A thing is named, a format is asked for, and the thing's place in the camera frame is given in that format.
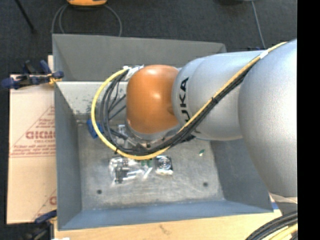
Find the small metal object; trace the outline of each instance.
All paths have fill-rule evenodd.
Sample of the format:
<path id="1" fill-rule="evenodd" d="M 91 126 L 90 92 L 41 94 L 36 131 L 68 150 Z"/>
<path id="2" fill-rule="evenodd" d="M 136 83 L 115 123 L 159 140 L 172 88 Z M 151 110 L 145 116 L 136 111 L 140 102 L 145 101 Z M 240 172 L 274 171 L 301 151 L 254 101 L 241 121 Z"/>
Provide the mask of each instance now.
<path id="1" fill-rule="evenodd" d="M 115 183 L 122 183 L 124 178 L 127 178 L 129 172 L 129 163 L 127 158 L 123 158 L 121 163 L 118 163 L 115 168 Z"/>
<path id="2" fill-rule="evenodd" d="M 158 155 L 156 157 L 156 173 L 161 175 L 172 175 L 173 174 L 172 160 L 169 156 Z"/>

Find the yellow cable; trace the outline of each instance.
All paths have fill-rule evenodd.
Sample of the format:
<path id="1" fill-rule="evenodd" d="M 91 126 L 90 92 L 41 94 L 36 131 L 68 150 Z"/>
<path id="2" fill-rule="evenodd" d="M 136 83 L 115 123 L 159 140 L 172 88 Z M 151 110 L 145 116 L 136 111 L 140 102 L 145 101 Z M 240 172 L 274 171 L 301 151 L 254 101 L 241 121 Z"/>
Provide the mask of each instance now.
<path id="1" fill-rule="evenodd" d="M 241 68 L 233 77 L 231 77 L 229 79 L 228 82 L 226 82 L 223 87 L 221 87 L 213 96 L 213 98 L 216 98 L 230 83 L 232 83 L 232 81 L 234 81 L 239 75 L 241 75 L 245 70 L 247 70 L 249 67 L 252 67 L 255 63 L 257 63 L 257 61 L 259 61 L 260 59 L 262 59 L 262 54 L 267 55 L 269 52 L 271 52 L 272 50 L 278 48 L 279 46 L 285 44 L 286 42 L 282 42 L 279 43 L 271 48 L 269 48 L 268 50 L 262 52 L 261 54 L 259 54 L 257 57 L 255 57 L 254 59 L 252 59 L 248 64 L 246 64 L 243 68 Z M 102 142 L 109 147 L 110 149 L 112 149 L 113 151 L 116 151 L 118 154 L 120 154 L 121 156 L 124 156 L 126 158 L 129 159 L 134 159 L 134 160 L 148 160 L 148 159 L 152 159 L 155 158 L 159 155 L 161 155 L 163 152 L 165 152 L 166 150 L 168 150 L 170 148 L 170 146 L 167 146 L 163 149 L 160 149 L 154 153 L 148 154 L 148 155 L 132 155 L 132 154 L 127 154 L 125 152 L 122 152 L 121 150 L 119 150 L 116 146 L 114 146 L 111 142 L 109 142 L 105 136 L 101 133 L 101 131 L 99 130 L 98 126 L 97 126 L 97 122 L 96 122 L 96 104 L 98 101 L 98 98 L 100 96 L 100 93 L 103 91 L 103 89 L 113 80 L 115 79 L 117 76 L 121 75 L 123 72 L 125 72 L 127 69 L 122 69 L 116 73 L 114 73 L 113 75 L 111 75 L 108 79 L 106 79 L 103 84 L 99 87 L 99 89 L 97 90 L 96 94 L 94 95 L 94 98 L 92 100 L 92 106 L 91 106 L 91 120 L 92 120 L 92 125 L 93 128 L 96 132 L 96 134 L 99 136 L 99 138 L 102 140 Z M 212 98 L 210 98 L 204 105 L 202 108 L 200 108 L 191 118 L 190 120 L 179 130 L 179 132 L 181 132 L 184 128 L 186 128 L 190 123 L 192 123 L 197 117 L 198 115 L 210 104 L 210 102 L 212 101 Z"/>
<path id="2" fill-rule="evenodd" d="M 298 223 L 294 224 L 293 226 L 288 227 L 285 230 L 282 230 L 281 232 L 279 232 L 278 234 L 276 234 L 275 236 L 270 238 L 270 240 L 283 240 L 285 237 L 291 235 L 292 233 L 296 232 L 297 230 L 298 230 Z"/>

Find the metal part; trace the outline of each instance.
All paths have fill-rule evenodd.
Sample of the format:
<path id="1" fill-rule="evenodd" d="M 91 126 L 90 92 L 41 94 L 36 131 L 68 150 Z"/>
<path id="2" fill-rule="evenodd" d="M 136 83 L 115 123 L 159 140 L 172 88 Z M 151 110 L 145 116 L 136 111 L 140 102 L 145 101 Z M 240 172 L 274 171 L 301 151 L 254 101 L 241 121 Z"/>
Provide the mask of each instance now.
<path id="1" fill-rule="evenodd" d="M 156 173 L 159 175 L 172 175 L 174 169 L 172 166 L 172 160 L 167 155 L 158 155 L 156 158 Z"/>

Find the blue clamp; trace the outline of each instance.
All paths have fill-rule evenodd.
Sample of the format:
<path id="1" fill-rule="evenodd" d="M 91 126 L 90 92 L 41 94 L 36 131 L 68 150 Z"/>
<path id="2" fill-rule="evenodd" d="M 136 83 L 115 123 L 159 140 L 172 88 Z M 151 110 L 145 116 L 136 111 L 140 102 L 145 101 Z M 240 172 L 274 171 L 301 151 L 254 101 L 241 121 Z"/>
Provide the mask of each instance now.
<path id="1" fill-rule="evenodd" d="M 88 125 L 88 130 L 89 130 L 89 133 L 91 134 L 92 138 L 96 139 L 98 137 L 98 134 L 94 129 L 91 118 L 86 121 L 86 124 Z M 96 123 L 96 125 L 98 126 L 99 131 L 101 133 L 104 133 L 102 126 L 98 122 Z"/>
<path id="2" fill-rule="evenodd" d="M 27 60 L 23 67 L 23 74 L 18 75 L 15 79 L 13 77 L 5 78 L 1 81 L 1 86 L 7 89 L 19 89 L 22 87 L 40 85 L 40 84 L 53 84 L 56 81 L 60 81 L 64 76 L 63 71 L 53 72 L 49 68 L 46 61 L 40 61 L 41 69 L 35 69 L 29 60 Z M 37 75 L 32 75 L 31 72 L 37 72 Z"/>

